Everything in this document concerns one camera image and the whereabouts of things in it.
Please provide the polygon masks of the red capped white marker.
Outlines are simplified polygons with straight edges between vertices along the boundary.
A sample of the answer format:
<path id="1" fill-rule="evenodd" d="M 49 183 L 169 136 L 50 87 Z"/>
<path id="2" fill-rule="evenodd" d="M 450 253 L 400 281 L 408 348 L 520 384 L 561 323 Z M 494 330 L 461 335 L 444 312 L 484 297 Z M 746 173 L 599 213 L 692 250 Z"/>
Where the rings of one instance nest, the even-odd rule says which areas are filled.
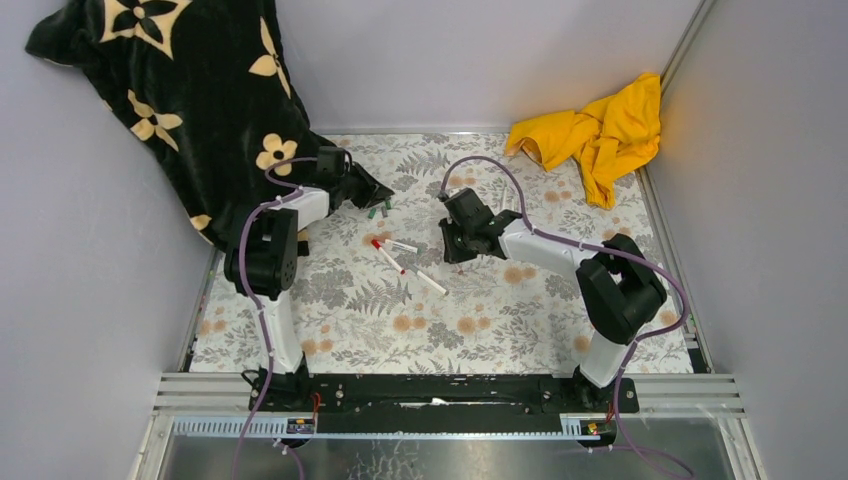
<path id="1" fill-rule="evenodd" d="M 377 250 L 377 252 L 388 262 L 388 264 L 400 275 L 404 275 L 406 273 L 406 270 L 385 250 L 385 248 L 378 240 L 373 239 L 371 241 L 371 244 Z"/>

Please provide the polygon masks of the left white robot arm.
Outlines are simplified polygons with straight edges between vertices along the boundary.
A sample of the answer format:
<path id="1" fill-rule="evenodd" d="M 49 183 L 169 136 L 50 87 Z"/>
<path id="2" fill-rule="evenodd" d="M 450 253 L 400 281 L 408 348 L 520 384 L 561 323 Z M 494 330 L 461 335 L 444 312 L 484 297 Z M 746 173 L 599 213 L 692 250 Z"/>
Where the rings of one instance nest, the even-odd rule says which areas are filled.
<path id="1" fill-rule="evenodd" d="M 272 398 L 288 411 L 309 401 L 310 385 L 296 374 L 305 354 L 297 338 L 290 289 L 301 252 L 298 235 L 349 202 L 371 209 L 395 192 L 340 147 L 321 147 L 313 157 L 286 159 L 273 153 L 262 168 L 266 179 L 289 192 L 258 205 L 242 206 L 231 222 L 224 273 L 258 310 L 268 370 L 279 376 Z"/>

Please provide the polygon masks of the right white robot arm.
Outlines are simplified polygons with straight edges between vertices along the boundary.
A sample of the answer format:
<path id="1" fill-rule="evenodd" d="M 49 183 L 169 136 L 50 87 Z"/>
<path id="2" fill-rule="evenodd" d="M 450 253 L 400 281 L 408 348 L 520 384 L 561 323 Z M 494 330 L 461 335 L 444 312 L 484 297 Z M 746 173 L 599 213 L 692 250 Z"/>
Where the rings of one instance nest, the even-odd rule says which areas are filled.
<path id="1" fill-rule="evenodd" d="M 589 351 L 576 368 L 575 402 L 597 412 L 613 398 L 612 383 L 637 333 L 667 300 L 655 271 L 639 263 L 641 250 L 628 236 L 605 241 L 605 253 L 571 246 L 532 230 L 515 211 L 498 214 L 474 190 L 438 195 L 448 212 L 439 221 L 444 261 L 459 264 L 479 256 L 515 260 L 576 281 L 590 324 Z"/>

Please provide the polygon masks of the grey capped white marker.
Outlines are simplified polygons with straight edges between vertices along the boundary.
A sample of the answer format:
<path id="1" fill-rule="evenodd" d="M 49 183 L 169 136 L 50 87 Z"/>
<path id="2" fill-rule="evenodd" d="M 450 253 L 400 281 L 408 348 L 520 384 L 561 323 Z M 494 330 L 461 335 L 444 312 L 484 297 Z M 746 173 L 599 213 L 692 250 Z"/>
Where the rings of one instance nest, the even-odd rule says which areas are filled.
<path id="1" fill-rule="evenodd" d="M 426 272 L 418 268 L 417 266 L 410 266 L 408 268 L 412 274 L 414 274 L 417 278 L 423 281 L 429 288 L 438 292 L 440 295 L 446 296 L 449 294 L 449 290 L 439 284 L 435 279 L 430 277 Z"/>

